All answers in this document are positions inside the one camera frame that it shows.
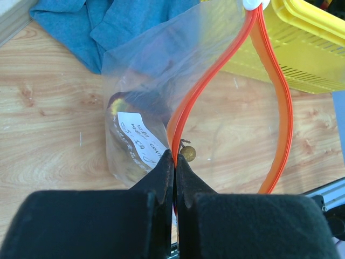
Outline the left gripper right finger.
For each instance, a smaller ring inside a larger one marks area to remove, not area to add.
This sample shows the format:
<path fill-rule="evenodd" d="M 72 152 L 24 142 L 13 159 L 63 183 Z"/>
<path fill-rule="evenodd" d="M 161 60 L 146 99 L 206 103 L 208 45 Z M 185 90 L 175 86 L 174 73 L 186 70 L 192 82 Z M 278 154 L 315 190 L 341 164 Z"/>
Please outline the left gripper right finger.
<path fill-rule="evenodd" d="M 304 195 L 220 194 L 178 156 L 180 258 L 338 258 L 317 203 Z"/>

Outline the green grape bunch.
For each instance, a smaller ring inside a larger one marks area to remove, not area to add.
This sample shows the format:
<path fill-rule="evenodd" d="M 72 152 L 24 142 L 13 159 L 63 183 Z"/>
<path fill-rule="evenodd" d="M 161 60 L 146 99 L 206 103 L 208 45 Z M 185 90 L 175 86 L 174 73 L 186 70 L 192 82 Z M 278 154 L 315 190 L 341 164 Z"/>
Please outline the green grape bunch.
<path fill-rule="evenodd" d="M 179 153 L 184 156 L 187 162 L 192 162 L 196 158 L 196 150 L 191 146 L 189 140 L 180 140 L 180 151 Z"/>

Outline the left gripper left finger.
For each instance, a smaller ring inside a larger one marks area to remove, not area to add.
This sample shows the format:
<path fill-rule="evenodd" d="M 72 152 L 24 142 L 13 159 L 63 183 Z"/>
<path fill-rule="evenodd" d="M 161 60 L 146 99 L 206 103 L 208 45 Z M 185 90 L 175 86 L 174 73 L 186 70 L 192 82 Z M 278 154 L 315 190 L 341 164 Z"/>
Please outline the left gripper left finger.
<path fill-rule="evenodd" d="M 163 153 L 128 190 L 41 190 L 12 219 L 1 258 L 166 258 L 174 162 Z"/>

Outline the clear zip top bag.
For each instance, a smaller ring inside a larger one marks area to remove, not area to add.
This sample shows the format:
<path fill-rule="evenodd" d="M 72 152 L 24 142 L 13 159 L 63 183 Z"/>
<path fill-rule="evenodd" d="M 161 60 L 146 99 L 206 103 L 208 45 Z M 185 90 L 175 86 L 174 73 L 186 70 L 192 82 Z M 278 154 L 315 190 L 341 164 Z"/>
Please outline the clear zip top bag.
<path fill-rule="evenodd" d="M 110 172 L 133 186 L 180 140 L 187 162 L 215 188 L 269 194 L 287 164 L 293 108 L 267 34 L 268 1 L 205 1 L 106 52 L 106 156 Z M 138 112 L 112 115 L 117 92 L 157 91 L 172 115 L 167 128 Z"/>

